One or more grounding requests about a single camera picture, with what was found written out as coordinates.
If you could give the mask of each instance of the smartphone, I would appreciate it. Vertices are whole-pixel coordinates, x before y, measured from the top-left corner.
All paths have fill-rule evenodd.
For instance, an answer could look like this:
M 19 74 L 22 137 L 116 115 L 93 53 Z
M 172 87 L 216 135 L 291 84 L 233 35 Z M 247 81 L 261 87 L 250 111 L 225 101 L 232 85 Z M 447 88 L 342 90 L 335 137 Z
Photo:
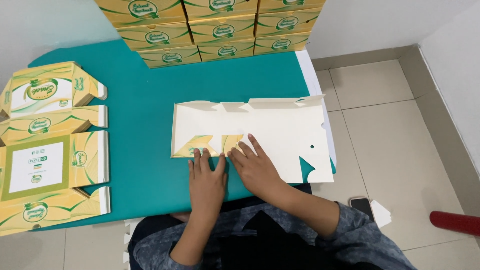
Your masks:
M 350 199 L 350 207 L 362 211 L 367 214 L 371 221 L 375 222 L 373 217 L 372 207 L 370 206 L 370 201 L 365 197 L 357 197 Z

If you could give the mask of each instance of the white cardboard sheet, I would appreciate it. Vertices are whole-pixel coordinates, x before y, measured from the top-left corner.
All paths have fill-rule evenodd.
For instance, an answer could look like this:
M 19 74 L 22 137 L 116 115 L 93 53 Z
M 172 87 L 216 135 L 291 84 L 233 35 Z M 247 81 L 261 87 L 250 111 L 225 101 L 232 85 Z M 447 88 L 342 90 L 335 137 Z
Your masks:
M 191 101 L 175 104 L 171 155 L 197 135 L 212 135 L 208 143 L 221 152 L 222 135 L 253 134 L 287 183 L 302 183 L 300 159 L 315 168 L 309 183 L 333 182 L 322 98 L 251 98 L 248 103 Z

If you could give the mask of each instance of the teal table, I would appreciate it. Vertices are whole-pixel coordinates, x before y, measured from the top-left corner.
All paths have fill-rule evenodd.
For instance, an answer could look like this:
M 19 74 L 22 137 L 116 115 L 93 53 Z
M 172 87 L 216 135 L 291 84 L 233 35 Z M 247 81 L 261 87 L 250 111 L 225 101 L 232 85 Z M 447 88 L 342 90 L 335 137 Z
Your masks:
M 85 191 L 110 186 L 111 213 L 45 229 L 189 210 L 187 160 L 170 158 L 174 103 L 310 95 L 295 52 L 149 69 L 122 40 L 115 40 L 57 49 L 29 67 L 63 61 L 79 63 L 108 87 L 108 98 L 94 99 L 90 105 L 108 106 L 110 182 Z M 226 200 L 251 196 L 230 161 L 227 170 Z M 311 170 L 302 165 L 304 179 Z

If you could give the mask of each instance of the person's left hand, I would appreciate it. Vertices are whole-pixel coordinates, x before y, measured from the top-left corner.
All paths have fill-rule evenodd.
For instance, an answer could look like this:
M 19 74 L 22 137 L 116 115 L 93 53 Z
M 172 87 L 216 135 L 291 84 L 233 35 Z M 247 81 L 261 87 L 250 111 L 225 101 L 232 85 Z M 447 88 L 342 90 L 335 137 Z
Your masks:
M 188 160 L 189 190 L 192 213 L 190 221 L 201 222 L 213 227 L 225 197 L 227 174 L 225 173 L 225 154 L 221 153 L 215 171 L 210 169 L 208 149 L 193 150 L 194 162 Z

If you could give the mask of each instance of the finger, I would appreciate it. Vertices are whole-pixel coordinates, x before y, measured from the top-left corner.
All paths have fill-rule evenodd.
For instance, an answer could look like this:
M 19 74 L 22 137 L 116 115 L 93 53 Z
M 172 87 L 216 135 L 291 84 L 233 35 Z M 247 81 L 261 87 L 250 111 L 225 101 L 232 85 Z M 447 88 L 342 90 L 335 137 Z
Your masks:
M 257 156 L 246 143 L 239 142 L 239 146 L 243 150 L 243 153 L 245 154 L 245 156 L 247 156 L 248 158 L 251 159 Z
M 232 152 L 229 151 L 227 153 L 228 157 L 230 158 L 230 160 L 232 161 L 233 163 L 233 167 L 235 167 L 235 169 L 237 170 L 237 172 L 240 172 L 240 169 L 242 169 L 242 165 L 240 165 L 240 163 L 237 161 L 237 159 L 232 155 Z
M 218 163 L 216 164 L 215 171 L 218 173 L 223 173 L 225 171 L 225 154 L 220 153 L 220 157 L 218 157 Z
M 262 147 L 258 143 L 257 139 L 255 139 L 255 137 L 253 137 L 252 134 L 248 133 L 248 139 L 252 143 L 253 149 L 255 149 L 255 152 L 257 152 L 257 156 L 259 156 L 259 157 L 266 157 L 267 156 L 267 154 L 265 154 L 264 150 L 262 149 Z
M 232 147 L 231 152 L 240 165 L 243 166 L 248 161 L 247 157 L 244 156 L 238 149 Z
M 200 167 L 203 172 L 208 172 L 210 170 L 210 165 L 208 164 L 208 159 L 210 158 L 210 152 L 208 149 L 204 148 L 202 157 L 200 158 Z
M 195 164 L 193 165 L 195 173 L 201 173 L 202 169 L 200 169 L 200 150 L 195 148 L 193 150 L 193 159 L 195 160 Z
M 188 179 L 192 180 L 195 174 L 193 173 L 193 161 L 188 160 Z

